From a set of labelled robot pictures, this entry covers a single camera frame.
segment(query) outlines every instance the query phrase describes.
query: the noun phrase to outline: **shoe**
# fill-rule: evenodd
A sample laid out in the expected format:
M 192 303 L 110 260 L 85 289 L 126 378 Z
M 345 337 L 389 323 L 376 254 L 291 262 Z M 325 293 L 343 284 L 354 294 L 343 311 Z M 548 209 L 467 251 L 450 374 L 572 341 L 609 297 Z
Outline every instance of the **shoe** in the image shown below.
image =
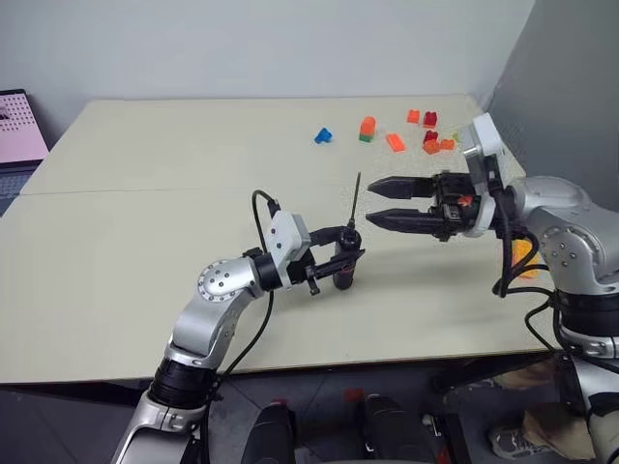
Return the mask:
M 503 459 L 515 461 L 541 452 L 552 451 L 549 447 L 538 447 L 524 438 L 521 428 L 496 427 L 487 434 L 492 451 Z

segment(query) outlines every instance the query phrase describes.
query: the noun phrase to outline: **floor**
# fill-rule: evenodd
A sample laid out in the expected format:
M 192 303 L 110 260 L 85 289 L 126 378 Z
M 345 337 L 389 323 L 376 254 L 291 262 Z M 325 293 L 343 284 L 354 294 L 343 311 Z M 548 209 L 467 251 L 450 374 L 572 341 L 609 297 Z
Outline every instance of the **floor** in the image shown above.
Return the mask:
M 472 461 L 504 464 L 489 449 L 488 427 L 504 418 L 517 421 L 527 405 L 557 397 L 553 386 L 529 391 L 463 388 L 443 401 L 428 388 L 436 371 L 436 366 L 407 363 L 238 376 L 221 387 L 224 400 L 211 413 L 212 462 L 240 462 L 258 412 L 273 400 L 285 400 L 296 412 L 299 464 L 362 457 L 352 426 L 354 405 L 363 394 L 376 392 L 411 412 L 459 412 Z M 0 464 L 106 463 L 131 415 L 126 407 L 0 391 Z M 570 461 L 547 453 L 521 462 Z

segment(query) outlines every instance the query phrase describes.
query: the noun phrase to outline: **laptop screen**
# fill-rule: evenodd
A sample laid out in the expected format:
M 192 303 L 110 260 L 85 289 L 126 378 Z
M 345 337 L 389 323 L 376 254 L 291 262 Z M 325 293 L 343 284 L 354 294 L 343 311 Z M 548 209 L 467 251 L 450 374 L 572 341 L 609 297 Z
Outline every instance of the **laptop screen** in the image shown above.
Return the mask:
M 26 93 L 0 91 L 0 167 L 41 161 L 47 153 Z

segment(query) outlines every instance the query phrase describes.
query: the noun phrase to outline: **blue block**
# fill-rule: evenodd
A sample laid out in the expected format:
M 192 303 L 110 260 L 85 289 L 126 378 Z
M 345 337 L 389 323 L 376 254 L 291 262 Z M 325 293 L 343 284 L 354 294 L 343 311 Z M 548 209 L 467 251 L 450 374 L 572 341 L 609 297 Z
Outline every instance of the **blue block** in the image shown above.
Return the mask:
M 322 128 L 313 141 L 316 143 L 330 142 L 331 137 L 333 137 L 333 134 L 330 133 L 327 128 Z

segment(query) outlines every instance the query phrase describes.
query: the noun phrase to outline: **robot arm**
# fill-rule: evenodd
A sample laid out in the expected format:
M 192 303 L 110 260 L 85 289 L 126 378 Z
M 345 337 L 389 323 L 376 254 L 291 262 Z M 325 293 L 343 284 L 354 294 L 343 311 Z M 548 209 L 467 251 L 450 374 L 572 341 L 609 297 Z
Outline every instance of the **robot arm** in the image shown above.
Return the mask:
M 273 199 L 268 204 L 272 215 L 265 241 L 268 252 L 254 248 L 239 258 L 217 261 L 200 273 L 155 379 L 140 398 L 112 463 L 194 460 L 192 454 L 204 447 L 194 435 L 221 382 L 217 371 L 243 310 L 267 292 L 304 281 L 312 295 L 320 291 L 316 281 L 326 276 L 333 276 L 340 289 L 352 284 L 355 263 L 364 254 L 354 221 L 310 233 L 299 215 L 280 210 Z M 332 243 L 336 244 L 335 255 L 327 263 L 316 264 L 310 247 Z
M 529 238 L 555 285 L 557 341 L 572 355 L 601 462 L 619 462 L 619 215 L 568 181 L 533 177 L 503 187 L 504 149 L 489 115 L 460 134 L 469 173 L 391 177 L 368 189 L 389 198 L 434 197 L 427 213 L 393 209 L 367 215 L 379 227 L 430 234 L 443 242 L 493 230 L 504 244 L 507 285 L 513 238 Z

